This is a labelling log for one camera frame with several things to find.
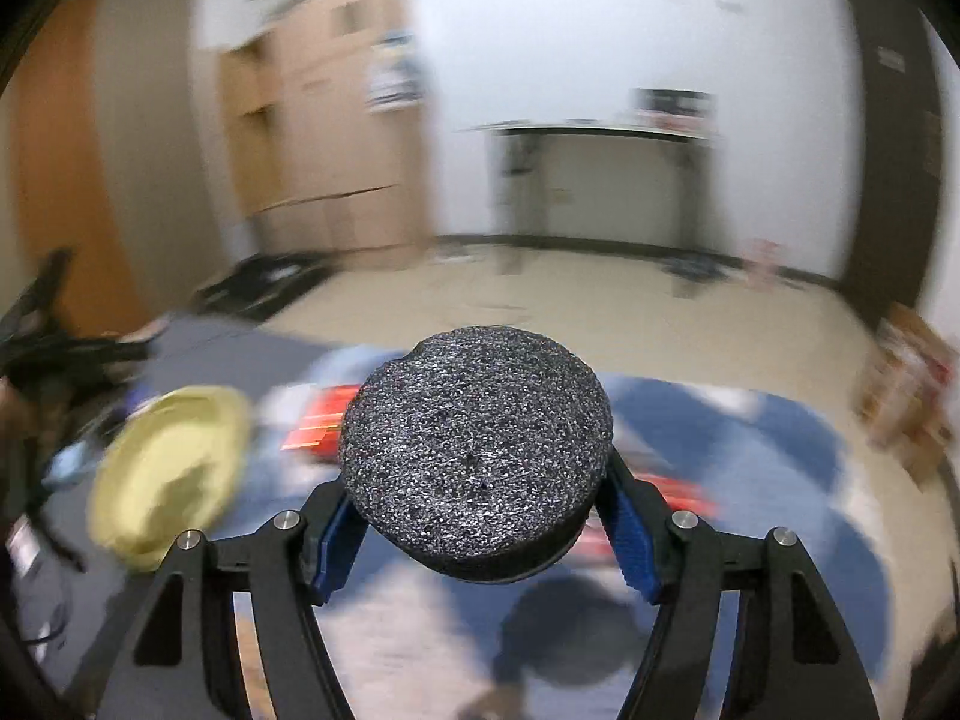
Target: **yellow bowl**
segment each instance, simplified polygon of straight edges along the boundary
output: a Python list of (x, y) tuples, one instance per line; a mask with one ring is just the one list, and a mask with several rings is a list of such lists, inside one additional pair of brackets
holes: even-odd
[(188, 528), (232, 500), (250, 439), (250, 405), (227, 386), (185, 386), (133, 416), (104, 455), (88, 504), (90, 538), (131, 568), (160, 565)]

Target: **tiled floor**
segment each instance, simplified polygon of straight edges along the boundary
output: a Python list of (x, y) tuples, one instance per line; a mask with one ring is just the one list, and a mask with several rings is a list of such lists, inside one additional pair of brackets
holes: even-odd
[[(596, 370), (742, 386), (813, 406), (848, 442), (877, 498), (880, 549), (894, 587), (890, 658), (907, 664), (952, 605), (957, 554), (939, 480), (919, 490), (890, 456), (872, 451), (848, 408), (869, 338), (829, 290), (779, 284), (762, 293), (731, 280), (676, 298), (654, 263), (569, 252), (528, 252), (517, 275), (499, 252), (406, 271), (335, 276), (268, 323), (318, 341), (408, 348), (466, 324), (505, 323), (563, 343)], [(908, 669), (877, 687), (882, 716), (900, 717)]]

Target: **glittery round top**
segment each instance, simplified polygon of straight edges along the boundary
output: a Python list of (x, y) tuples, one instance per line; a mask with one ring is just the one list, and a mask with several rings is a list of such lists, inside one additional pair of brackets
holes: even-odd
[(578, 357), (524, 330), (463, 327), (368, 377), (340, 460), (360, 514), (401, 549), (482, 560), (585, 517), (612, 440), (610, 401)]

